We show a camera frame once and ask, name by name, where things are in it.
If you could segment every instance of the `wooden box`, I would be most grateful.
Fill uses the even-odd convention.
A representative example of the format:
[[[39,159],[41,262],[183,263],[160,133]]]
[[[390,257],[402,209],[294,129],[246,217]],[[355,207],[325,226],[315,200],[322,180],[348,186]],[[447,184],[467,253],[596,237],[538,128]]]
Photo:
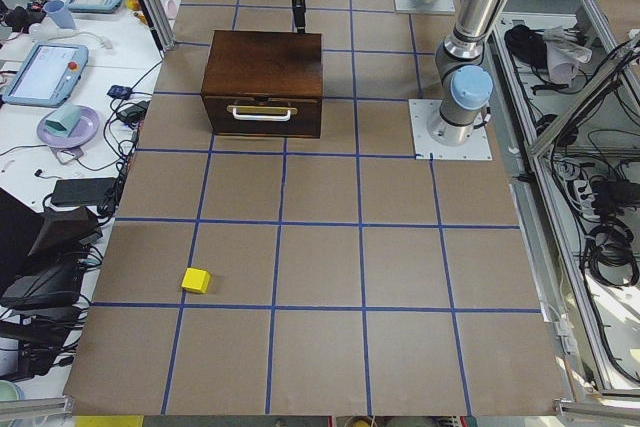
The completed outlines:
[[[214,134],[318,138],[322,36],[216,30],[201,96]]]

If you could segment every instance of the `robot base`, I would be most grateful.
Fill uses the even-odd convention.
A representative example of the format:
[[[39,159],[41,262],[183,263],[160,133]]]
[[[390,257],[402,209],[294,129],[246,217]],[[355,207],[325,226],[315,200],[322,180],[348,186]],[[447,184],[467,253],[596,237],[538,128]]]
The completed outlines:
[[[453,0],[436,0],[430,4],[414,5],[410,0],[394,0],[397,12],[432,15],[454,15],[456,7]]]
[[[417,159],[429,160],[493,160],[484,127],[474,130],[469,140],[457,147],[443,145],[429,133],[427,123],[440,108],[440,100],[411,99],[409,113],[413,131],[413,146]]]

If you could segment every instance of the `blue cap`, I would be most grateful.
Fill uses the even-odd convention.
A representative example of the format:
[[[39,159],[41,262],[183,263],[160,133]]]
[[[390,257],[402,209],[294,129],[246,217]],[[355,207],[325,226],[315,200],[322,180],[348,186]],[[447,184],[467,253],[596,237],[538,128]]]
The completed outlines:
[[[477,65],[458,69],[451,81],[451,96],[465,110],[479,110],[487,105],[492,91],[491,76]]]

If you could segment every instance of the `white handle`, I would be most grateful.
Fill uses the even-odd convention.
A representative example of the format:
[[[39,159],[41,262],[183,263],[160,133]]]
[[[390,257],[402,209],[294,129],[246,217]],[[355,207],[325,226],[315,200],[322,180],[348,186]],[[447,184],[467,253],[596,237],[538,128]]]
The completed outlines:
[[[236,107],[231,112],[236,120],[257,120],[259,122],[287,122],[291,120],[291,111],[287,110],[285,115],[255,115],[255,114],[239,114]]]

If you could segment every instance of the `blue cup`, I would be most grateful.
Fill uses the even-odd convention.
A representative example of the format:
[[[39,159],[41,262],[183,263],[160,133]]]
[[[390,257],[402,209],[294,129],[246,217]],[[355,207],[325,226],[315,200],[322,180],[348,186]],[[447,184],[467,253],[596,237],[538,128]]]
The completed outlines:
[[[44,4],[43,10],[47,13],[51,20],[61,29],[75,29],[76,23],[71,17],[71,12],[62,0],[50,0]]]

